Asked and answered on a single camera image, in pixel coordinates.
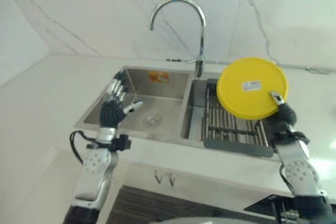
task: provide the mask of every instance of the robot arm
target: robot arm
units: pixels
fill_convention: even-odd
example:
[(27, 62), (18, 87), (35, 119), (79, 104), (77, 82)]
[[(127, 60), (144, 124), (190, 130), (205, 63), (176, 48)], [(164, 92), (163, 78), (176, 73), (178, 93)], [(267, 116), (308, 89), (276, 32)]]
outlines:
[[(126, 95), (124, 88), (124, 72), (117, 73), (108, 85), (104, 102), (100, 112), (100, 129), (97, 138), (88, 138), (82, 131), (75, 131), (70, 135), (72, 150), (83, 164), (75, 196), (65, 216), (64, 224), (95, 224), (99, 212), (104, 205), (109, 192), (112, 172), (118, 163), (117, 151), (124, 151), (131, 147), (127, 135), (117, 137), (118, 124), (130, 113), (142, 105), (137, 101), (122, 108), (122, 101)], [(82, 159), (77, 152), (74, 140), (79, 133), (91, 143), (89, 150)]]
[(282, 161), (280, 176), (295, 197), (301, 223), (336, 223), (326, 193), (320, 189), (318, 173), (309, 161), (309, 140), (292, 128), (295, 112), (277, 92), (271, 92), (271, 96), (278, 106), (277, 114), (269, 122)]

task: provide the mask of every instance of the dish rack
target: dish rack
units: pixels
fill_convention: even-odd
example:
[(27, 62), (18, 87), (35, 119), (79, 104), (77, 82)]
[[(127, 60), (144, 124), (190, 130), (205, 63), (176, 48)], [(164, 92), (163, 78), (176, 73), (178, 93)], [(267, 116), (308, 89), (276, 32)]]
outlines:
[(202, 141), (206, 148), (272, 157), (273, 148), (261, 120), (240, 119), (225, 110), (217, 99), (215, 79), (206, 87), (206, 108), (202, 120)]

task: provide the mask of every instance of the floor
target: floor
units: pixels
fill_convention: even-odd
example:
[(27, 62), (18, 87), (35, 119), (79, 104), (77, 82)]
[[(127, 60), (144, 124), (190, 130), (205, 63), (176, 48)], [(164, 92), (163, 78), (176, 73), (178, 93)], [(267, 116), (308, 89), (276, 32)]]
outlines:
[(261, 224), (272, 220), (245, 215), (192, 201), (123, 186), (114, 203), (107, 224), (147, 224), (179, 217), (226, 217)]

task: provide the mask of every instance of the drain strainer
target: drain strainer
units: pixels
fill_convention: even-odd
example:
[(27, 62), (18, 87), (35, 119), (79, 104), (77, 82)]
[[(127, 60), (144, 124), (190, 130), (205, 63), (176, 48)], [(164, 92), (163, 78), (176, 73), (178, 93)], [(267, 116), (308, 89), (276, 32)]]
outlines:
[(158, 127), (162, 122), (163, 118), (157, 113), (150, 113), (145, 115), (142, 119), (142, 125), (147, 129), (153, 129)]

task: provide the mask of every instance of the countertop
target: countertop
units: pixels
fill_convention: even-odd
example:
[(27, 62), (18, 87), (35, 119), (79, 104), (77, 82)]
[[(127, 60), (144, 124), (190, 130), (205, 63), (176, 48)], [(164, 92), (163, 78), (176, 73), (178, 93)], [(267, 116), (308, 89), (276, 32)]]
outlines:
[[(70, 151), (69, 133), (74, 130), (75, 123), (123, 66), (194, 70), (193, 64), (181, 62), (50, 55), (0, 89), (0, 114), (6, 115), (0, 117), (0, 133), (3, 139), (10, 140), (1, 142), (1, 171), (10, 176), (2, 183), (5, 186), (14, 183), (21, 188), (9, 205), (13, 207), (24, 200), (28, 189), (33, 188), (38, 176), (55, 157), (55, 148)], [(221, 72), (224, 68), (224, 65), (205, 64), (207, 72)], [(288, 102), (298, 115), (296, 130), (311, 139), (312, 163), (320, 173), (322, 188), (335, 203), (336, 76), (284, 71), (290, 85)], [(291, 196), (279, 176), (277, 156), (256, 158), (141, 138), (133, 137), (132, 140), (132, 148), (121, 152), (120, 160)], [(17, 156), (25, 157), (11, 163), (12, 172), (8, 171), (12, 158), (6, 150), (17, 150)]]

